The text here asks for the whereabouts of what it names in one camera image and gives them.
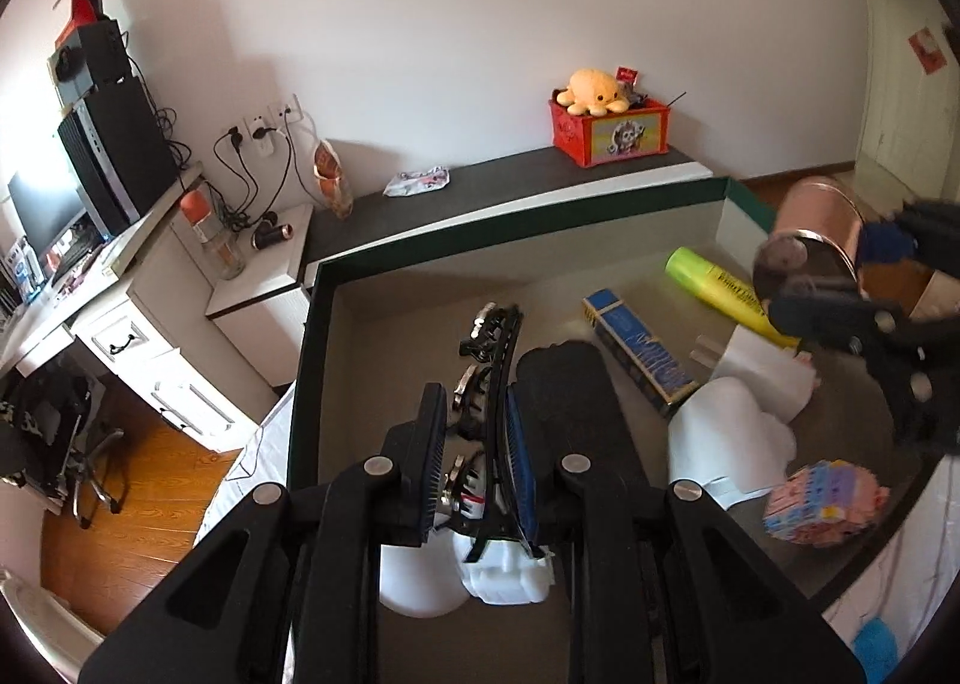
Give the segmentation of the white desk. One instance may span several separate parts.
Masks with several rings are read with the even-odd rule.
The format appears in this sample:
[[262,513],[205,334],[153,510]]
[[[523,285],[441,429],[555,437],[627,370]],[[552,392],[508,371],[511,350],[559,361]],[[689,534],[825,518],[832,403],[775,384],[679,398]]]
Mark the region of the white desk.
[[145,217],[50,281],[2,331],[2,372],[31,374],[84,347],[206,450],[244,447],[278,395],[206,316],[215,285],[179,209],[195,164]]

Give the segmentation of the red door ornament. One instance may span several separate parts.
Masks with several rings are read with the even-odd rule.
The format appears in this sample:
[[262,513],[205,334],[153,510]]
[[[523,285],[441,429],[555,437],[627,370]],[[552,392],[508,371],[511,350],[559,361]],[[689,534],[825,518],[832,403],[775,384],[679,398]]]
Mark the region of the red door ornament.
[[946,66],[946,57],[929,28],[916,31],[908,37],[908,44],[926,74],[934,74]]

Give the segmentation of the blue highlighter marker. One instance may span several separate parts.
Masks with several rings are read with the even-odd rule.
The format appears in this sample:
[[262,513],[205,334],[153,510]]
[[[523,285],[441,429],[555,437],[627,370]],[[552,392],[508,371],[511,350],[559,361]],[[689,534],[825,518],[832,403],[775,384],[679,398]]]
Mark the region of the blue highlighter marker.
[[853,652],[861,663],[867,684],[882,684],[900,661],[895,635],[880,617],[873,617],[862,625],[854,637]]

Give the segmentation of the blue rectangular box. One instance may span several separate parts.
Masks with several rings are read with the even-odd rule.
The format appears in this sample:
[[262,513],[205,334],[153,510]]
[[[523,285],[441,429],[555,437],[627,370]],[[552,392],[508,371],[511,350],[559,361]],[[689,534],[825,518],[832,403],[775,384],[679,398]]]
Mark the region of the blue rectangular box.
[[583,307],[594,335],[652,408],[663,418],[672,418],[700,384],[615,292],[596,291],[584,297]]

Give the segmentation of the yellow octopus plush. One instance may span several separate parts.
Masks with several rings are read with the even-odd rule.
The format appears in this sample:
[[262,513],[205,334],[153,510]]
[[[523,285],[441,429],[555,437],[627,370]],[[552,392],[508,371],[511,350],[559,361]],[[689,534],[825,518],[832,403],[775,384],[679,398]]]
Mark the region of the yellow octopus plush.
[[604,117],[630,109],[619,81],[610,73],[594,68],[579,68],[568,79],[565,89],[555,96],[558,106],[574,117]]

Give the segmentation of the crumpled wrapper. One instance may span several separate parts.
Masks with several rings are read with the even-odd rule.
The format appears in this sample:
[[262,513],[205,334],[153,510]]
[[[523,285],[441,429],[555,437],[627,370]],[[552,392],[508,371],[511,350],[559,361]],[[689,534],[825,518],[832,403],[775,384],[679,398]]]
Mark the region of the crumpled wrapper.
[[443,190],[449,185],[451,174],[443,166],[432,167],[415,172],[399,172],[394,175],[382,190],[387,198],[409,198],[409,196],[423,195],[436,190]]

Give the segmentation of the white round figurine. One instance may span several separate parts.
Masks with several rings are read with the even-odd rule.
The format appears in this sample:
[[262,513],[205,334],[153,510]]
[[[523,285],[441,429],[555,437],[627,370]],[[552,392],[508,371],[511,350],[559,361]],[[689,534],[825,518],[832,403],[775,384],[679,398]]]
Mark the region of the white round figurine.
[[469,598],[448,538],[433,536],[420,547],[381,547],[384,608],[410,619],[434,619],[454,613]]

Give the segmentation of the black computer tower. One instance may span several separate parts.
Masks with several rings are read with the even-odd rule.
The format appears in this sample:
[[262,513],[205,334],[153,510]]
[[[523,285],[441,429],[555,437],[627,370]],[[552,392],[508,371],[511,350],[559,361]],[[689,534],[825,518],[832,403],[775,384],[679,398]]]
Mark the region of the black computer tower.
[[57,135],[86,213],[105,239],[140,221],[178,180],[179,168],[137,76],[78,99]]

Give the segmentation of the black remote control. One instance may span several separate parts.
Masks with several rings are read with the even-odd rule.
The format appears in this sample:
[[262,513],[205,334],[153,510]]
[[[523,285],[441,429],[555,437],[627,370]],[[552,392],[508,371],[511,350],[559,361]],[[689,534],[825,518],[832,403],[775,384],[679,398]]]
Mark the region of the black remote control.
[[562,459],[578,453],[590,468],[617,478],[630,497],[649,481],[626,424],[601,351],[565,341],[527,351],[512,386],[539,489],[562,472]]

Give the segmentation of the snack bag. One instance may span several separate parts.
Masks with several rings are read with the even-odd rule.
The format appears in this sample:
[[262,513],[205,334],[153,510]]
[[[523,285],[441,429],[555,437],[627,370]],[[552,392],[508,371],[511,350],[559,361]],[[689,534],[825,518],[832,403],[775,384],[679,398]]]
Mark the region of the snack bag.
[[314,179],[327,208],[340,221],[350,218],[353,211],[352,187],[348,184],[340,157],[327,140],[317,143],[313,157]]

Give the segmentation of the white nightstand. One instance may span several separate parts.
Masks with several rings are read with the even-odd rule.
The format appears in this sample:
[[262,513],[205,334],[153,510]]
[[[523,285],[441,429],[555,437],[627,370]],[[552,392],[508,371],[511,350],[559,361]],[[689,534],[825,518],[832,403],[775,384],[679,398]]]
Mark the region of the white nightstand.
[[221,280],[206,306],[206,318],[254,367],[268,386],[296,379],[302,335],[308,320],[309,296],[302,284],[311,205],[278,213],[277,226],[290,226],[291,237],[257,250],[254,231],[238,239],[245,267],[232,280]]

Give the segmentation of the striped white tablecloth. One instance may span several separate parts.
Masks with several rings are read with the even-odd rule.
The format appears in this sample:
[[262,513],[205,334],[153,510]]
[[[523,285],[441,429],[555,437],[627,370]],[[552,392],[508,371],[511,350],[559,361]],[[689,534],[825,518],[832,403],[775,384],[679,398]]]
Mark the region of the striped white tablecloth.
[[[245,442],[203,514],[205,536],[257,484],[286,481],[293,391],[270,409]],[[941,458],[892,542],[853,586],[825,609],[825,619],[853,649],[862,625],[880,617],[895,635],[898,658],[923,635],[958,575],[958,460]]]

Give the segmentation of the yellow highlighter marker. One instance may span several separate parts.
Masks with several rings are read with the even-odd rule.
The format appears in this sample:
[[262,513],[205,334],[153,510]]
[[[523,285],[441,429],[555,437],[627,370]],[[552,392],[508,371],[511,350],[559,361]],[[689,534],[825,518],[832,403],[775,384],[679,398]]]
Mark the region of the yellow highlighter marker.
[[670,253],[665,262],[665,273],[683,291],[724,313],[737,325],[763,336],[765,340],[781,347],[796,347],[799,344],[797,338],[783,335],[771,325],[750,284],[722,266],[706,260],[691,248],[679,247]]

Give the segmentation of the pink open storage box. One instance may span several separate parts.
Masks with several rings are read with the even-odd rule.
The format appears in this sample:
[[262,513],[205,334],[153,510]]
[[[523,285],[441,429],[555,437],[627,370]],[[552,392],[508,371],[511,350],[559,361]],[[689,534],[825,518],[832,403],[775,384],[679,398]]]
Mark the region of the pink open storage box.
[[[592,196],[358,250],[324,263],[299,354],[288,487],[316,507],[299,603],[280,637],[299,682],[859,682],[825,620],[907,516],[902,497],[859,554],[802,593],[696,484],[662,479],[672,419],[651,391],[622,403],[584,296],[612,287],[670,351],[716,330],[659,276],[665,252],[718,242],[737,269],[770,210],[713,177]],[[485,459],[467,531],[560,565],[539,604],[466,604],[430,625],[386,619],[386,547],[438,541],[454,452]]]

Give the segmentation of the rose gold cylinder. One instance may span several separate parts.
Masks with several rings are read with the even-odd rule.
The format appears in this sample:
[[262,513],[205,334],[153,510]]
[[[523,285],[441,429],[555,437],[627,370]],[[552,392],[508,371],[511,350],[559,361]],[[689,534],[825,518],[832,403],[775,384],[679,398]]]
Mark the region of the rose gold cylinder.
[[832,177],[805,177],[788,188],[768,239],[755,253],[755,294],[768,308],[786,284],[857,291],[857,246],[866,224]]

